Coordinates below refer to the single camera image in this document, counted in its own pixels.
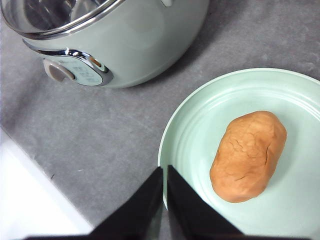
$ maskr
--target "countertop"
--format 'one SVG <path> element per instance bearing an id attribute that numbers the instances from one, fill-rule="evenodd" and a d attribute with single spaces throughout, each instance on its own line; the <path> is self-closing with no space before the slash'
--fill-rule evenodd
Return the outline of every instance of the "countertop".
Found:
<path id="1" fill-rule="evenodd" d="M 49 79 L 42 59 L 1 21 L 1 127 L 95 226 L 156 168 L 170 116 L 204 83 L 260 67 L 320 79 L 319 23 L 316 0 L 213 0 L 172 67 L 108 89 Z M 160 239 L 170 238 L 163 211 Z"/>

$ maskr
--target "button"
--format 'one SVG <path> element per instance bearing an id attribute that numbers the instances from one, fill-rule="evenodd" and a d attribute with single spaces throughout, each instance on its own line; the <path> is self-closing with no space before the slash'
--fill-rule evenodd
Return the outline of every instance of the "button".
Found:
<path id="1" fill-rule="evenodd" d="M 68 69 L 54 61 L 44 59 L 43 65 L 46 74 L 53 80 L 62 82 L 64 79 L 75 79 L 75 75 L 73 75 Z"/>

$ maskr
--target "dough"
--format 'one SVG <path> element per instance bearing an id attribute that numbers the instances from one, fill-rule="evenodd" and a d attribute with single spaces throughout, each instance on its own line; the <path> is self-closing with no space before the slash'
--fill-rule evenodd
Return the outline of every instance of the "dough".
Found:
<path id="1" fill-rule="evenodd" d="M 210 179 L 222 199 L 239 203 L 261 194 L 275 172 L 287 131 L 269 111 L 255 111 L 229 123 L 216 152 Z"/>

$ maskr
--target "white surface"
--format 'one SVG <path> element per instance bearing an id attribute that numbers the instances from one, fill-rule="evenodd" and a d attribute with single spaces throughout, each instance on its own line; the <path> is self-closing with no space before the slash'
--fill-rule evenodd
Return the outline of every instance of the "white surface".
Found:
<path id="1" fill-rule="evenodd" d="M 0 240 L 81 235 L 92 226 L 1 130 Z"/>

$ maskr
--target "plate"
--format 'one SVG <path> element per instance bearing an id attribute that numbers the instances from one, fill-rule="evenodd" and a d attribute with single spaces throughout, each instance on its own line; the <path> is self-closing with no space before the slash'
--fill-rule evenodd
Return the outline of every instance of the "plate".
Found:
<path id="1" fill-rule="evenodd" d="M 227 125 L 254 111 L 274 113 L 287 140 L 267 188 L 258 197 L 229 203 L 209 177 Z M 158 165 L 173 165 L 198 195 L 247 235 L 320 239 L 320 82 L 274 68 L 217 77 L 190 94 L 170 118 Z M 163 200 L 166 204 L 166 184 Z"/>

